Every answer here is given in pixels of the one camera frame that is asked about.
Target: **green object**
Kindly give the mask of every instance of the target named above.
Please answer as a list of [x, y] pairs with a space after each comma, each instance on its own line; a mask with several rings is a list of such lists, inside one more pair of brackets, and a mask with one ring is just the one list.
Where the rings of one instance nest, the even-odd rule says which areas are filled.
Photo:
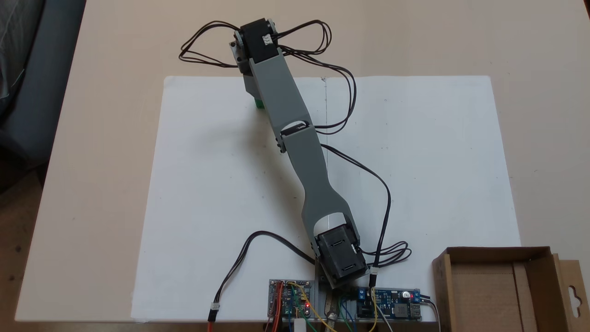
[[[293, 294], [295, 294], [295, 287], [291, 286], [291, 290], [293, 292]], [[295, 298], [295, 302], [297, 303], [297, 307], [299, 307], [299, 298]], [[313, 328], [313, 325], [310, 323], [309, 320], [307, 320], [307, 317], [305, 317], [305, 315], [301, 315], [303, 317], [303, 319], [305, 319], [305, 322], [307, 323], [307, 325], [309, 325], [309, 327], [312, 328], [313, 332], [317, 332], [317, 330], [315, 328]]]
[[344, 324], [346, 324], [346, 327], [350, 330], [350, 332], [354, 332], [352, 330], [352, 328], [350, 327], [350, 325], [348, 324], [348, 319], [346, 319], [346, 315], [342, 314], [342, 298], [344, 297], [344, 295], [340, 295], [340, 297], [338, 298], [338, 312], [340, 313], [340, 317], [342, 317], [342, 320], [344, 321]]
[[262, 100], [260, 99], [254, 99], [254, 101], [256, 102], [256, 108], [258, 109], [264, 109], [264, 103]]

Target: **circuit board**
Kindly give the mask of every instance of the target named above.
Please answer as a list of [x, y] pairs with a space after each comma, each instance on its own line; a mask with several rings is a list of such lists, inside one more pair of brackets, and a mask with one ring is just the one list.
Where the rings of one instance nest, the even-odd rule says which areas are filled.
[[296, 317], [311, 317], [309, 304], [305, 301], [301, 294], [301, 289], [295, 286], [289, 286], [288, 282], [294, 282], [300, 285], [305, 290], [305, 295], [308, 299], [312, 298], [312, 286], [313, 281], [311, 280], [277, 280], [271, 279], [268, 282], [268, 316], [274, 315], [277, 309], [277, 288], [281, 287], [281, 315], [287, 317], [289, 312], [292, 318]]
[[[377, 307], [389, 320], [420, 320], [420, 289], [375, 288]], [[369, 288], [357, 288], [357, 318], [374, 318], [375, 307]]]

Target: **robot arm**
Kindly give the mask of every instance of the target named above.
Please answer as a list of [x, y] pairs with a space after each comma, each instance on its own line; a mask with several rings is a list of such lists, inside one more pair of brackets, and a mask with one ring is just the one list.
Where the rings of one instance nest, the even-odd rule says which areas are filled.
[[[281, 153], [288, 153], [303, 184], [301, 218], [316, 258], [334, 288], [364, 275], [367, 265], [358, 249], [360, 236], [350, 207], [330, 185], [316, 129], [283, 51], [273, 41], [276, 33], [272, 20], [259, 19], [237, 30], [230, 47], [244, 75], [246, 91], [264, 102], [277, 146]], [[315, 224], [333, 213], [342, 213], [346, 224], [314, 236]]]

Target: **yellow wire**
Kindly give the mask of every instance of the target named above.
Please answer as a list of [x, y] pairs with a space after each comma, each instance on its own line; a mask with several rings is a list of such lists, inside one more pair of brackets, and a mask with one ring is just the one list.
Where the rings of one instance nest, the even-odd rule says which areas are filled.
[[309, 308], [313, 311], [313, 313], [316, 315], [316, 317], [322, 322], [322, 324], [324, 324], [328, 330], [332, 331], [332, 332], [338, 332], [336, 330], [334, 330], [333, 328], [331, 328], [330, 325], [328, 325], [321, 317], [320, 315], [318, 315], [317, 311], [313, 308], [311, 302], [309, 302], [309, 299], [307, 298], [307, 295], [305, 294], [305, 289], [303, 287], [301, 287], [300, 285], [295, 284], [294, 282], [288, 282], [287, 285], [293, 285], [293, 286], [297, 286], [299, 288], [299, 290], [301, 290], [301, 295], [303, 297], [303, 299], [309, 303]]
[[373, 330], [377, 326], [377, 298], [375, 298], [375, 289], [374, 288], [371, 288], [371, 298], [373, 299], [373, 305], [375, 306], [375, 322], [373, 323], [373, 327], [371, 327], [369, 332], [373, 332]]

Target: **cardboard box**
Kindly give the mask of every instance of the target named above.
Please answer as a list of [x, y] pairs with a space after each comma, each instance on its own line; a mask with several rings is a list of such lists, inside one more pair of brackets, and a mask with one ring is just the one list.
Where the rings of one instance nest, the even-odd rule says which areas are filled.
[[[432, 267], [443, 332], [590, 330], [579, 262], [549, 247], [447, 248]], [[581, 301], [578, 317], [569, 287]]]

